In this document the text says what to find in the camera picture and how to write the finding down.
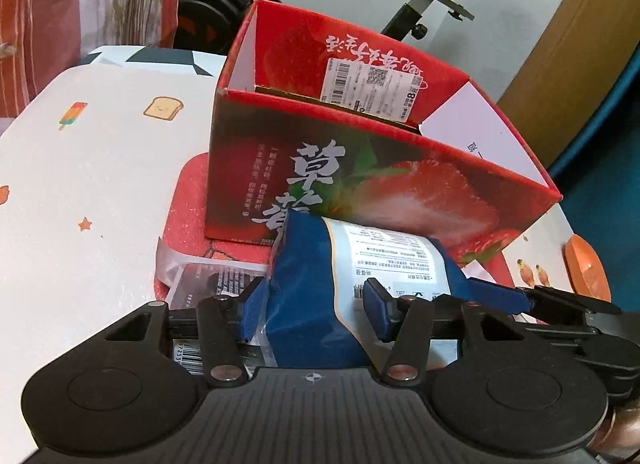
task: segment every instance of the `red foam box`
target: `red foam box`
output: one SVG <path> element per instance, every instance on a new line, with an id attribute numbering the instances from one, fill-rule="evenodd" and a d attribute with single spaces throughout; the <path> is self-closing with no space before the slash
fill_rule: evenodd
<path id="1" fill-rule="evenodd" d="M 407 126 L 317 101 L 331 58 L 421 76 Z M 478 115 L 495 116 L 535 176 L 418 133 L 469 90 Z M 386 36 L 264 0 L 248 12 L 220 75 L 207 186 L 210 238 L 270 245 L 295 209 L 437 238 L 460 264 L 490 259 L 561 200 L 468 75 Z"/>

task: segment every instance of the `qr code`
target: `qr code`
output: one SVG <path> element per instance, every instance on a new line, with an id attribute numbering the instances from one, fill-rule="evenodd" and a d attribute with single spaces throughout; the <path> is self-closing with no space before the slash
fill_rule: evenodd
<path id="1" fill-rule="evenodd" d="M 387 69 L 375 68 L 375 66 L 372 66 L 369 69 L 369 75 L 367 75 L 367 84 L 376 84 L 378 86 L 385 86 L 387 74 L 388 74 Z"/>

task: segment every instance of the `bird print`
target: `bird print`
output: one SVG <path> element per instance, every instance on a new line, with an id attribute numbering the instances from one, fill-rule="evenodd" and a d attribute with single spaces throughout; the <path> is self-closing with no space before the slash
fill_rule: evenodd
<path id="1" fill-rule="evenodd" d="M 531 268 L 522 260 L 518 260 L 518 268 L 520 269 L 520 277 L 523 282 L 531 288 L 535 287 L 536 282 L 533 280 L 533 271 Z"/>
<path id="2" fill-rule="evenodd" d="M 546 274 L 546 270 L 544 270 L 539 265 L 536 265 L 536 270 L 538 271 L 538 279 L 540 280 L 540 285 L 551 287 L 551 285 L 549 285 L 549 275 Z"/>

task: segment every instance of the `toast print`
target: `toast print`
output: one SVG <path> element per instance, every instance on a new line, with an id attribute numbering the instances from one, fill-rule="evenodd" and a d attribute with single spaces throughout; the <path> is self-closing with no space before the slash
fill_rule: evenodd
<path id="1" fill-rule="evenodd" d="M 180 99 L 162 95 L 155 97 L 143 114 L 163 121 L 172 121 L 182 108 L 184 104 Z"/>

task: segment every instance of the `blue snack bag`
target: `blue snack bag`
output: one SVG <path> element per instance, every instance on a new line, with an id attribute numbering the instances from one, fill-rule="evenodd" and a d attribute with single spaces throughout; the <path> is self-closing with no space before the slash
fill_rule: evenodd
<path id="1" fill-rule="evenodd" d="M 465 276 L 441 250 L 436 241 L 407 233 L 288 213 L 273 248 L 266 309 L 278 366 L 382 368 L 390 346 L 378 341 L 367 319 L 362 285 L 375 277 L 392 296 L 428 300 L 450 293 L 450 284 L 464 294 Z M 455 354 L 446 342 L 450 362 Z"/>

